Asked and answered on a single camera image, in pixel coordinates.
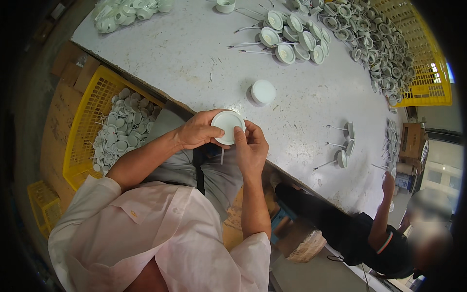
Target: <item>yellow crate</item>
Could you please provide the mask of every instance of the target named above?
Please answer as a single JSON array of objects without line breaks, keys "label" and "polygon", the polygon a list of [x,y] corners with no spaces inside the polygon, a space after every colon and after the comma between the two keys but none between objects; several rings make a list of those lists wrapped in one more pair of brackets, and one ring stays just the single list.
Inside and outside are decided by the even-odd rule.
[{"label": "yellow crate", "polygon": [[60,198],[42,180],[28,185],[28,196],[37,227],[48,239],[50,232],[62,217]]},{"label": "yellow crate", "polygon": [[117,73],[102,65],[99,66],[83,94],[66,144],[63,177],[75,191],[88,175],[95,178],[102,177],[100,172],[96,172],[92,168],[91,157],[94,156],[92,143],[99,130],[102,129],[102,126],[95,122],[101,122],[100,118],[110,113],[112,97],[125,87],[133,89],[142,97],[164,107],[161,101],[131,84]]},{"label": "yellow crate", "polygon": [[407,0],[381,0],[375,7],[399,27],[414,57],[414,81],[396,107],[452,105],[446,58],[415,7]]}]

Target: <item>sleeve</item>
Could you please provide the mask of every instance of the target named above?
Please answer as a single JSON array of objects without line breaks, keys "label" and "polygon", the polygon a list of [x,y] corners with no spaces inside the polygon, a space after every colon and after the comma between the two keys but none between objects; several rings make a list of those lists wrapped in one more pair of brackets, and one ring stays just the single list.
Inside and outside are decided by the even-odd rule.
[{"label": "sleeve", "polygon": [[271,244],[266,233],[253,234],[232,249],[230,256],[240,269],[242,281],[253,281],[258,291],[267,291]]},{"label": "sleeve", "polygon": [[384,244],[380,247],[380,249],[376,252],[376,254],[380,254],[388,245],[389,243],[391,242],[392,240],[392,236],[394,236],[394,233],[392,231],[389,231],[389,236],[388,238],[386,239],[386,241],[384,242]]},{"label": "sleeve", "polygon": [[65,254],[73,235],[84,220],[100,212],[120,195],[120,185],[113,179],[96,179],[88,176],[50,233],[48,241],[50,260],[66,291],[74,291],[65,264]]},{"label": "sleeve", "polygon": [[398,232],[388,231],[386,243],[377,253],[379,261],[385,263],[385,275],[393,275],[410,266],[407,238]]}]

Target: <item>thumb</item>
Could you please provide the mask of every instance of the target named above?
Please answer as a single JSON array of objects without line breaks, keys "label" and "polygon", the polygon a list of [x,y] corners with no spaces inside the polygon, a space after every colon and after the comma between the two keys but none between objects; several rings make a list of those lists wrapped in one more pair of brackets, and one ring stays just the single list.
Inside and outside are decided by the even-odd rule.
[{"label": "thumb", "polygon": [[221,138],[226,132],[216,126],[204,126],[202,133],[209,138]]},{"label": "thumb", "polygon": [[235,144],[237,147],[244,147],[247,145],[247,137],[245,136],[245,132],[243,132],[239,126],[234,127],[233,136],[235,137]]}]

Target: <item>hand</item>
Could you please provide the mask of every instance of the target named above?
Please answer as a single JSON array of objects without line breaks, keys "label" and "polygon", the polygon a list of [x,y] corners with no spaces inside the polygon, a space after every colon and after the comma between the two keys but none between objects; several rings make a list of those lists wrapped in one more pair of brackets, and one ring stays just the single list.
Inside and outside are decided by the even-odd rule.
[{"label": "hand", "polygon": [[384,181],[382,182],[382,191],[385,197],[390,196],[392,198],[392,196],[394,195],[394,189],[396,188],[396,183],[389,171],[387,171],[384,175],[385,176]]},{"label": "hand", "polygon": [[217,142],[214,138],[221,138],[225,131],[221,128],[211,126],[212,119],[226,109],[213,109],[199,112],[188,120],[184,125],[175,129],[176,144],[180,149],[195,149],[206,143],[214,143],[224,149],[230,146]]},{"label": "hand", "polygon": [[237,164],[244,180],[259,178],[261,181],[269,145],[259,126],[247,120],[245,125],[247,126],[245,133],[238,126],[233,129],[237,146]]}]

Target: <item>table surface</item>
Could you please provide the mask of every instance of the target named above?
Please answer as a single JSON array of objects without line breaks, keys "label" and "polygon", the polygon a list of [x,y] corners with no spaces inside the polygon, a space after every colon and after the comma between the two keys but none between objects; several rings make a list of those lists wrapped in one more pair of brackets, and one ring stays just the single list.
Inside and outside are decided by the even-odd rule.
[{"label": "table surface", "polygon": [[[273,2],[276,10],[288,12],[283,3]],[[258,3],[271,7],[257,0],[237,0],[236,7],[265,12]],[[316,16],[302,19],[323,27]],[[322,65],[300,61],[286,66],[275,56],[226,48],[258,39],[258,29],[233,34],[257,22],[235,11],[221,14],[215,2],[176,1],[170,13],[108,35],[98,34],[88,15],[71,40],[189,110],[227,108],[240,113],[263,129],[273,165],[344,212],[373,217],[382,200],[383,171],[370,164],[383,164],[386,119],[401,125],[401,114],[388,111],[385,98],[373,93],[368,71],[331,32],[330,54]],[[276,88],[276,100],[265,107],[256,106],[248,95],[259,79]],[[356,131],[348,168],[328,165],[313,171],[334,160],[339,149],[326,142],[346,141],[343,131],[326,125],[343,127],[348,121]]]}]

